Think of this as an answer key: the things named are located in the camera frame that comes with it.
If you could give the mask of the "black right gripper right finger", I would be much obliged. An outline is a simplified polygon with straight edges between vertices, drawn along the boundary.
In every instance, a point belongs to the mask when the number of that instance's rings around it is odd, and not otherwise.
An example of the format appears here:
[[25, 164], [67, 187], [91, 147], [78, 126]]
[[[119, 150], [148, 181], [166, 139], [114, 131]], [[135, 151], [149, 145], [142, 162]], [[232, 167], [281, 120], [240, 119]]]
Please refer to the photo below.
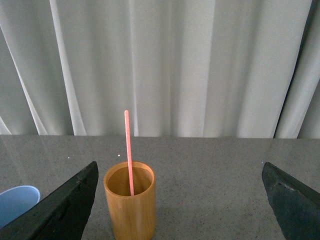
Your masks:
[[287, 240], [320, 238], [320, 193], [266, 162], [262, 181], [268, 202]]

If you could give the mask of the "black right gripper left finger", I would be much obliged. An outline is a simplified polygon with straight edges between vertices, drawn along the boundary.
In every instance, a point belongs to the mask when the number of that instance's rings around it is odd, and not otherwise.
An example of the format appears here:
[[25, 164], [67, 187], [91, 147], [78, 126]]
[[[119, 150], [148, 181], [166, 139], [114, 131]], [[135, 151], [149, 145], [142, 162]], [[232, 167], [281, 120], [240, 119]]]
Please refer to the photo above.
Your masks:
[[99, 179], [92, 161], [30, 210], [0, 230], [2, 240], [80, 240]]

